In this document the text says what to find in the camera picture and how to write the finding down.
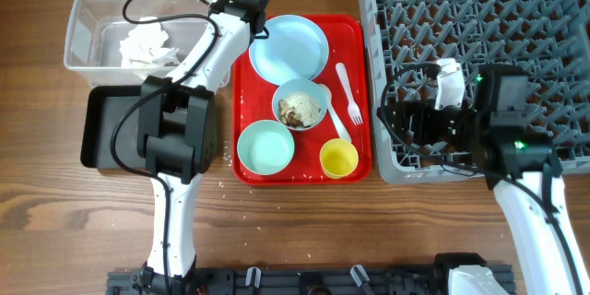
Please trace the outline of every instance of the red tray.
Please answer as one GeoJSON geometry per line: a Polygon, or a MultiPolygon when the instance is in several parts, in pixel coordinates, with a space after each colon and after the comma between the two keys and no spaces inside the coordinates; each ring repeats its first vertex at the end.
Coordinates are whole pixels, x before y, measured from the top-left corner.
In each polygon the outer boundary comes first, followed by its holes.
{"type": "Polygon", "coordinates": [[[323,121],[314,128],[303,132],[291,131],[295,140],[295,155],[283,171],[269,176],[248,171],[238,158],[238,138],[248,125],[256,121],[276,120],[271,100],[278,87],[256,74],[249,54],[245,53],[234,66],[232,167],[236,176],[250,185],[354,183],[365,178],[372,168],[370,117],[360,24],[346,15],[305,17],[324,31],[332,51],[324,71],[313,81],[325,84],[332,91],[334,109],[359,152],[359,166],[352,174],[340,180],[332,180],[322,172],[320,149],[328,140],[338,138],[330,114],[327,113],[323,121]],[[354,125],[348,116],[348,100],[336,75],[336,64],[340,62],[347,68],[352,94],[360,107],[362,125],[354,125]]]}

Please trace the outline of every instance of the light blue bowl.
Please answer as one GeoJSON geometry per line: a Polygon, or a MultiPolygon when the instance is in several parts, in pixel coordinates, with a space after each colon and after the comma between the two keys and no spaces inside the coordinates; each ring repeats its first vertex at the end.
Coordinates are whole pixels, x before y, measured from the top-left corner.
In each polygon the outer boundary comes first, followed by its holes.
{"type": "Polygon", "coordinates": [[[325,94],[322,91],[322,88],[320,88],[320,86],[318,86],[317,84],[313,83],[311,80],[307,79],[292,79],[289,82],[282,84],[280,87],[277,88],[277,91],[275,91],[272,102],[273,114],[275,115],[275,118],[277,118],[277,121],[280,124],[285,125],[288,129],[295,131],[305,131],[314,128],[315,126],[317,126],[317,124],[322,122],[322,120],[325,117],[325,112],[328,109],[327,99],[325,98],[325,94]],[[280,122],[280,100],[287,98],[287,96],[293,92],[305,92],[317,101],[321,111],[320,119],[316,124],[307,128],[294,128],[280,122]]]}
{"type": "Polygon", "coordinates": [[[330,47],[324,32],[300,16],[269,19],[270,37],[250,46],[250,61],[260,77],[274,85],[296,78],[316,78],[328,62],[330,47]]]}
{"type": "Polygon", "coordinates": [[[284,125],[262,120],[250,124],[238,139],[242,165],[258,175],[271,175],[287,167],[295,152],[291,132],[284,125]]]}

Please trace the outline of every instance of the wood grain surface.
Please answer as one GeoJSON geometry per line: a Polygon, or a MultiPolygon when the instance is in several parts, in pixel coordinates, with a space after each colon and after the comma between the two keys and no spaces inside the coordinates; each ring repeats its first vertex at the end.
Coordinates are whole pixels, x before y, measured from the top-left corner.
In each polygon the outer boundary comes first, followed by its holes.
{"type": "MultiPolygon", "coordinates": [[[[63,65],[74,0],[0,0],[0,294],[101,294],[106,274],[138,267],[152,239],[146,179],[85,169],[79,151],[90,87],[63,65]]],[[[268,14],[345,13],[358,0],[272,0],[268,14]]],[[[512,236],[481,180],[257,189],[239,183],[231,93],[218,95],[218,158],[197,196],[198,266],[262,268],[427,263],[477,252],[515,265],[512,236]]],[[[566,176],[574,231],[590,250],[590,178],[566,176]]]]}

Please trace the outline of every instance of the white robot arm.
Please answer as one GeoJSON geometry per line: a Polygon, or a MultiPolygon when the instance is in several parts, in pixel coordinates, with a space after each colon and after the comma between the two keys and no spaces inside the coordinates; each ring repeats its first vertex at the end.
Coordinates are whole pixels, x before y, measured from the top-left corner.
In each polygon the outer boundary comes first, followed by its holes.
{"type": "MultiPolygon", "coordinates": [[[[183,82],[188,88],[205,87],[207,90],[217,92],[223,77],[230,70],[235,60],[242,55],[250,45],[250,25],[240,18],[220,13],[211,18],[218,24],[219,38],[205,61],[196,69],[195,76],[183,82]]],[[[190,68],[205,52],[205,49],[213,40],[214,29],[211,24],[198,41],[194,49],[187,55],[184,61],[172,70],[167,77],[172,81],[184,76],[190,68]]],[[[193,245],[193,219],[195,217],[196,190],[203,174],[197,174],[188,184],[183,184],[181,178],[167,173],[160,173],[171,191],[171,213],[168,243],[169,274],[171,276],[186,276],[195,259],[195,247],[193,245]]],[[[152,180],[156,211],[154,217],[154,241],[152,251],[147,260],[147,265],[154,272],[163,275],[163,230],[166,198],[161,184],[152,180]]]]}
{"type": "MultiPolygon", "coordinates": [[[[465,86],[455,59],[414,65],[408,70],[436,75],[436,101],[398,102],[379,109],[390,136],[421,155],[400,136],[413,133],[418,145],[446,141],[457,150],[471,152],[477,168],[423,158],[447,167],[481,172],[493,190],[513,234],[529,294],[589,294],[590,281],[572,231],[561,178],[561,165],[546,136],[525,130],[527,75],[509,65],[484,65],[477,79],[472,109],[461,108],[465,86]]],[[[383,95],[390,86],[386,86],[383,95]]],[[[479,265],[459,265],[448,271],[448,292],[504,294],[491,271],[479,265]]]]}

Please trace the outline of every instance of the clear plastic bin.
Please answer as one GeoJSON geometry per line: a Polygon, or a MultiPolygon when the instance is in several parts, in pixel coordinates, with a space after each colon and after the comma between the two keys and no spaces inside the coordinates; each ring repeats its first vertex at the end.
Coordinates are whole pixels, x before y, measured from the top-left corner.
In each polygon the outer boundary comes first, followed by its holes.
{"type": "MultiPolygon", "coordinates": [[[[123,19],[126,0],[75,0],[65,37],[64,65],[78,72],[91,86],[136,85],[148,75],[164,77],[175,66],[122,68],[120,41],[135,25],[123,19]]],[[[206,15],[208,8],[197,0],[134,0],[128,8],[133,19],[196,13],[206,15]]],[[[176,47],[180,61],[201,38],[207,23],[197,18],[162,23],[169,39],[165,47],[176,47]]]]}

